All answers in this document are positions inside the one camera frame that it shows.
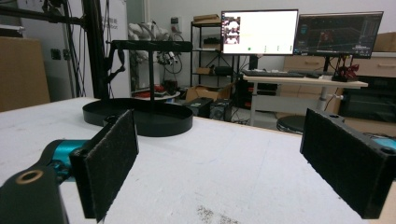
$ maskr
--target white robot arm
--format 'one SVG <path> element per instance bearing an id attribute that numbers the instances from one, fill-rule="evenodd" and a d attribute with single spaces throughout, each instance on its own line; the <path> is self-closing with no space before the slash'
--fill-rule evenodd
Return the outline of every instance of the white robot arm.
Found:
<path id="1" fill-rule="evenodd" d="M 155 22 L 129 23 L 128 36 L 131 40 L 169 40 L 168 31 L 160 28 Z M 137 50 L 136 53 L 140 62 L 149 59 L 149 54 L 144 50 Z"/>

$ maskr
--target black metal stand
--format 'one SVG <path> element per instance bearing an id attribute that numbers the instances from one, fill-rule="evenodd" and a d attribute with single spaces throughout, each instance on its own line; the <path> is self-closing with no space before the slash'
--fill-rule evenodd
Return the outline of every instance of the black metal stand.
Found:
<path id="1" fill-rule="evenodd" d="M 111 42 L 109 57 L 106 58 L 106 69 L 111 68 L 116 50 L 122 62 L 124 49 L 148 51 L 150 101 L 120 98 L 94 102 L 83 107 L 85 121 L 95 125 L 103 125 L 103 120 L 108 116 L 118 115 L 127 109 L 134 109 L 136 129 L 139 135 L 164 137 L 189 130 L 192 127 L 193 117 L 190 109 L 181 105 L 155 102 L 153 53 L 154 51 L 189 52 L 192 50 L 192 43 L 185 41 L 114 40 Z M 110 82 L 116 74 L 110 75 L 107 82 Z"/>
<path id="2" fill-rule="evenodd" d="M 353 70 L 353 55 L 350 57 L 351 59 L 350 59 L 349 67 L 346 67 L 346 58 L 347 58 L 346 55 L 340 55 L 338 57 L 338 62 L 337 65 L 335 66 L 335 74 L 332 77 L 332 81 L 350 82 L 350 81 L 359 80 Z"/>

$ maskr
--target floor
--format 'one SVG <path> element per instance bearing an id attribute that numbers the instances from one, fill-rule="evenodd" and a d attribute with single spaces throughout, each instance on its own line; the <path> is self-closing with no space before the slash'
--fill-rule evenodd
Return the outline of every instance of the floor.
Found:
<path id="1" fill-rule="evenodd" d="M 278 131 L 276 127 L 276 115 L 273 112 L 256 111 L 254 127 Z M 250 125 L 250 110 L 233 107 L 232 122 Z"/>

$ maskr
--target white tabletop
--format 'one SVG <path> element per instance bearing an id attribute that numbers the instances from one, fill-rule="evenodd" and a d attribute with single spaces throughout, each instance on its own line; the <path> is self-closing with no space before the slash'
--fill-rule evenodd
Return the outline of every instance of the white tabletop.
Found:
<path id="1" fill-rule="evenodd" d="M 0 185 L 56 139 L 91 139 L 78 98 L 0 113 Z M 105 223 L 321 223 L 362 220 L 300 153 L 301 136 L 194 118 L 183 134 L 138 136 L 140 153 Z M 70 223 L 83 217 L 76 184 L 61 193 Z"/>
<path id="2" fill-rule="evenodd" d="M 244 80 L 248 82 L 259 83 L 273 83 L 273 84 L 290 84 L 303 86 L 319 86 L 319 87 L 336 87 L 359 89 L 367 87 L 368 84 L 360 81 L 338 82 L 323 78 L 309 78 L 309 77 L 248 77 L 244 76 Z"/>

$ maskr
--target monitor screen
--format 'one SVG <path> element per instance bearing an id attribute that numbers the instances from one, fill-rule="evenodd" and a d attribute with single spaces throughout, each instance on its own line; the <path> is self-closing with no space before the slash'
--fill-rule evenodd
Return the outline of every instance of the monitor screen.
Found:
<path id="1" fill-rule="evenodd" d="M 371 58 L 383 12 L 302 14 L 294 54 Z"/>
<path id="2" fill-rule="evenodd" d="M 221 11 L 225 54 L 292 55 L 298 9 Z"/>

